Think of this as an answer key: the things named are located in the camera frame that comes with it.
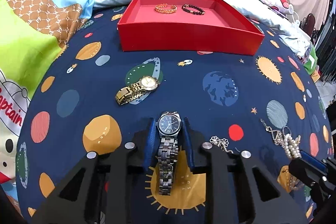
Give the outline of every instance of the black watch dial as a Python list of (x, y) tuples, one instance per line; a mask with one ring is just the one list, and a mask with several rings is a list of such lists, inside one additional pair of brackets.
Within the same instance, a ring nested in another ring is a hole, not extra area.
[(180, 128), (180, 120), (172, 114), (164, 115), (157, 123), (161, 132), (165, 135), (175, 134)]

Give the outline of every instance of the gold bracelet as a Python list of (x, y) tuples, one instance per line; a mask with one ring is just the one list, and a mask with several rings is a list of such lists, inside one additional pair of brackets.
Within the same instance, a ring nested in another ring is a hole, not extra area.
[(155, 6), (155, 11), (161, 14), (172, 14), (177, 11), (177, 7), (175, 5), (170, 5), (170, 9), (160, 9), (162, 7), (168, 7), (167, 3), (159, 4)]

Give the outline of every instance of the red box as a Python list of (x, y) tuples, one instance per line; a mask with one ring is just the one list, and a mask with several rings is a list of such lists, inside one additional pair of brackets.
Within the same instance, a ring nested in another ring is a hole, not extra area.
[[(161, 14), (155, 5), (177, 6)], [(204, 15), (182, 10), (196, 5)], [(118, 22), (123, 51), (184, 50), (254, 55), (264, 35), (223, 0), (132, 0)]]

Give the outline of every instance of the gold watch dial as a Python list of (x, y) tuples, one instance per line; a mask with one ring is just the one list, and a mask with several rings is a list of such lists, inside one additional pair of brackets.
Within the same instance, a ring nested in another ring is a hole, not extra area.
[(145, 90), (153, 90), (158, 85), (156, 79), (151, 76), (145, 76), (141, 78), (140, 83), (144, 87)]

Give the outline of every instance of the navy blue bedsheet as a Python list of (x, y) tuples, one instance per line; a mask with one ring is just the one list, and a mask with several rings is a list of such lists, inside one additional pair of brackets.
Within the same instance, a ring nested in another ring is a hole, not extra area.
[[(31, 101), (18, 141), (16, 172), (20, 208), (27, 220), (87, 151), (113, 151), (163, 111), (188, 117), (206, 139), (227, 138), (229, 150), (250, 151), (275, 178), (289, 160), (260, 118), (273, 129), (289, 126), (294, 137), (301, 135), (300, 148), (318, 159), (333, 153), (329, 122), (314, 82), (266, 26), (253, 22), (265, 33), (255, 56), (122, 52), (117, 22), (124, 10), (104, 10), (91, 18), (51, 65)], [(135, 37), (146, 42), (146, 37)], [(116, 92), (144, 75), (159, 78), (157, 90), (134, 104), (118, 106)], [(203, 223), (204, 176), (188, 171), (183, 151), (178, 166), (170, 197), (156, 193), (155, 166), (134, 181), (135, 224)], [(113, 187), (118, 185), (106, 185), (109, 191)], [(290, 194), (312, 217), (308, 190), (302, 187)]]

